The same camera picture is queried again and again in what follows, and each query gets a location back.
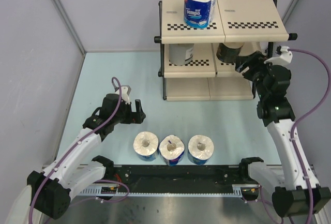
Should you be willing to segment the dark green paper roll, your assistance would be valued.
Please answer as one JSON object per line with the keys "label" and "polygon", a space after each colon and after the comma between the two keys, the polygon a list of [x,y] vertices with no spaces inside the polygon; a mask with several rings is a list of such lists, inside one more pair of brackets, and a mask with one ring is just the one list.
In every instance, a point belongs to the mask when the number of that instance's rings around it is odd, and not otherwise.
{"label": "dark green paper roll", "polygon": [[234,63],[243,45],[243,42],[220,43],[217,48],[216,56],[220,61],[224,63]]}

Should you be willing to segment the light blue paper roll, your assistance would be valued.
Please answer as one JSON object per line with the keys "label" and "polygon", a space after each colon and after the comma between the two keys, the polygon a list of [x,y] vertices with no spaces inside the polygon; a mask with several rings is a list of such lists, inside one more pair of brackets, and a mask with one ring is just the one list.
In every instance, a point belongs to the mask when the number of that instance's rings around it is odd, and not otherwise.
{"label": "light blue paper roll", "polygon": [[195,165],[202,166],[214,153],[214,143],[204,135],[195,135],[188,142],[188,158]]}
{"label": "light blue paper roll", "polygon": [[138,133],[133,142],[134,151],[144,161],[153,161],[157,158],[158,146],[158,137],[148,131]]}

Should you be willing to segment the dark blue paper roll front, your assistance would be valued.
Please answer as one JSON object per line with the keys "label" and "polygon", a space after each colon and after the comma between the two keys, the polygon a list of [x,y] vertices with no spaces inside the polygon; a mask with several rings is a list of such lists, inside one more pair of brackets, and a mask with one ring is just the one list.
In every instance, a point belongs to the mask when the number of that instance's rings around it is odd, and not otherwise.
{"label": "dark blue paper roll front", "polygon": [[159,153],[166,165],[175,166],[183,158],[185,145],[176,135],[168,135],[160,142]]}

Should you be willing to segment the grey paper roll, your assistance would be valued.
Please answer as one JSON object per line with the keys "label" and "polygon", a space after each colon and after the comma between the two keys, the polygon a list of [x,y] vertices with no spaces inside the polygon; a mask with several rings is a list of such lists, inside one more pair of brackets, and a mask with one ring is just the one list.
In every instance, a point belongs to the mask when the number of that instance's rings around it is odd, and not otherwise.
{"label": "grey paper roll", "polygon": [[176,66],[183,66],[190,63],[193,59],[194,44],[170,44],[169,61]]}

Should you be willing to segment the Tempo dark blue paper roll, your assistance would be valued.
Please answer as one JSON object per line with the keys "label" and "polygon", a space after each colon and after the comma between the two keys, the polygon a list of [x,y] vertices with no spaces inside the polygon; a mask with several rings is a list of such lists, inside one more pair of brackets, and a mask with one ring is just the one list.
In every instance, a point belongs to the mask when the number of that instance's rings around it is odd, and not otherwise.
{"label": "Tempo dark blue paper roll", "polygon": [[184,0],[184,22],[193,28],[207,28],[213,20],[216,0]]}

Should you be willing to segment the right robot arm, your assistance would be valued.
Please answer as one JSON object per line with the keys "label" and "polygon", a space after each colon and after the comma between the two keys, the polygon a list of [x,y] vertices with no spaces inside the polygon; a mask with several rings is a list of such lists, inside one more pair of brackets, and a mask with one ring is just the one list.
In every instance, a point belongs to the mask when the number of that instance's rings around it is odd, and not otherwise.
{"label": "right robot arm", "polygon": [[312,113],[296,118],[286,98],[291,71],[286,68],[293,50],[281,47],[279,57],[268,58],[256,51],[239,56],[235,70],[252,82],[258,94],[258,118],[263,121],[276,146],[283,176],[273,172],[259,157],[244,158],[239,164],[239,179],[244,183],[256,181],[272,197],[272,206],[281,218],[305,215],[310,223],[330,200],[330,189],[322,187],[311,171],[300,144],[297,125]]}

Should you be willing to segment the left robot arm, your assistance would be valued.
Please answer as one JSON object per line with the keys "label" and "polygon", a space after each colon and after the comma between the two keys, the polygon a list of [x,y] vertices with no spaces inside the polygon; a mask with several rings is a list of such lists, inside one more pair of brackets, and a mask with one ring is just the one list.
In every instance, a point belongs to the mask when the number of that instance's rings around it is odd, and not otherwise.
{"label": "left robot arm", "polygon": [[27,185],[14,201],[6,223],[32,223],[34,210],[59,219],[71,201],[90,184],[113,179],[113,162],[105,157],[95,157],[85,169],[78,166],[115,125],[143,122],[146,115],[141,102],[136,100],[136,111],[132,111],[129,92],[129,86],[125,85],[107,94],[66,151],[42,172],[33,171],[28,176]]}

